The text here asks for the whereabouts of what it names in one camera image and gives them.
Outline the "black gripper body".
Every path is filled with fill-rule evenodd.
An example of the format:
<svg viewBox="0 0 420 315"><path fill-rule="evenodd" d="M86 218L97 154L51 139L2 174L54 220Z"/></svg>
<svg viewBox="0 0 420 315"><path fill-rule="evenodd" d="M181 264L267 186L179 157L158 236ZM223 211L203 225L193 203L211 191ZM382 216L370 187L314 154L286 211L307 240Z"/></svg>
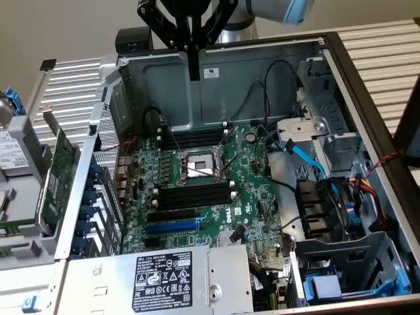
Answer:
<svg viewBox="0 0 420 315"><path fill-rule="evenodd" d="M161 3L174 17L193 17L202 16L212 1L200 1L200 0L162 0ZM230 17L230 2L219 1L216 8L214 9L216 14L225 14Z"/></svg>

